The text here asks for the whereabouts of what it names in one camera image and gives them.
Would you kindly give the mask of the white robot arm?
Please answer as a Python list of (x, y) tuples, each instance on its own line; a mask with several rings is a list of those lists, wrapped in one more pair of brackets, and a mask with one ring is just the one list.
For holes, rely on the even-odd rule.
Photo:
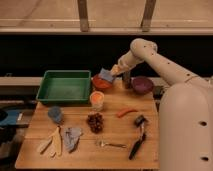
[(159, 106), (159, 171), (213, 171), (213, 84), (137, 38), (118, 59), (119, 75), (145, 62), (169, 85)]

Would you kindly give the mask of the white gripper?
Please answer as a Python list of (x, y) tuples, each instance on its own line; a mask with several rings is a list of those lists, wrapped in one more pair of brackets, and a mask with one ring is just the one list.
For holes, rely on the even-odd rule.
[(134, 56), (131, 51), (129, 51), (118, 59), (118, 65), (115, 64), (111, 68), (110, 74), (112, 76), (118, 76), (121, 73), (132, 70), (139, 63), (140, 59)]

